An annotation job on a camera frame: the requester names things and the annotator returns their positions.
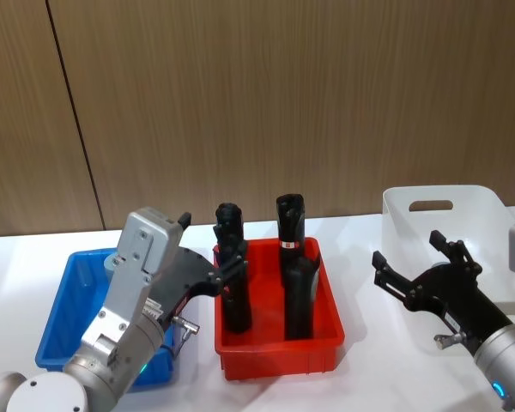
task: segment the black plastic part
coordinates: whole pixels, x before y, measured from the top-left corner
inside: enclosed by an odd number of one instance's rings
[[[320,256],[314,262],[298,257],[286,268],[284,285],[284,337],[311,339],[313,307],[317,295]]]
[[[189,212],[183,213],[179,219],[178,223],[181,225],[183,230],[186,230],[191,225],[191,214]]]
[[[303,196],[287,194],[276,199],[278,239],[292,247],[280,247],[281,282],[285,283],[286,269],[297,258],[305,256],[306,207]]]
[[[476,277],[482,267],[473,261],[463,241],[446,242],[435,230],[429,243],[451,262],[426,270],[411,282],[376,251],[374,283],[402,301],[409,311],[434,313],[453,333],[464,332],[462,344],[475,354],[489,336],[512,322],[477,287]]]
[[[222,203],[215,211],[217,225],[214,226],[218,253],[215,255],[220,267],[237,252],[244,242],[242,211],[234,203]],[[246,332],[251,328],[250,291],[248,290],[247,263],[239,267],[235,279],[221,292],[221,310],[225,327],[234,333]]]
[[[246,242],[241,242],[233,257],[219,269],[195,251],[178,248],[172,264],[149,294],[150,299],[161,304],[163,314],[157,321],[162,328],[168,329],[172,317],[179,315],[190,299],[199,295],[218,296],[224,287],[236,281],[245,264],[242,257],[246,247]]]

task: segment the blue plastic bin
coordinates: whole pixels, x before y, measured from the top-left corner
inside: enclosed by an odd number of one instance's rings
[[[82,335],[103,306],[109,282],[103,263],[116,249],[79,251],[69,257],[58,294],[45,326],[36,365],[49,372],[63,371],[64,365],[80,347]],[[167,330],[164,343],[173,347],[172,328]],[[142,370],[133,387],[165,384],[172,377],[172,356],[159,349]]]

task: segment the wood grain wall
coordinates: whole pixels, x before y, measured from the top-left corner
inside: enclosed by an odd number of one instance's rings
[[[394,185],[515,204],[515,1],[51,0],[107,227],[378,212]]]
[[[45,2],[0,0],[0,234],[101,228]]]

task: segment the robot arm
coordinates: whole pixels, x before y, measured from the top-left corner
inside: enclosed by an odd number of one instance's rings
[[[233,259],[215,268],[201,255],[179,247],[191,215],[171,221],[144,208],[131,213],[117,253],[107,259],[112,281],[105,303],[84,333],[62,373],[0,379],[0,412],[109,412],[164,342],[171,323],[198,326],[179,313],[194,296],[218,295],[244,264],[245,243]]]
[[[426,270],[412,282],[395,272],[376,251],[374,283],[412,311],[437,315],[452,334],[434,337],[440,349],[461,343],[502,399],[503,410],[515,409],[515,324],[477,287],[482,272],[463,241],[446,242],[432,231],[429,243],[448,257],[448,264]],[[510,268],[515,271],[515,226],[510,231]]]

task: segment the blue indicator light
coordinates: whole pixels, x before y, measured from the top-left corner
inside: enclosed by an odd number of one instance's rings
[[[492,389],[498,394],[499,397],[504,399],[506,397],[506,391],[504,390],[504,387],[500,385],[498,382],[492,383]]]

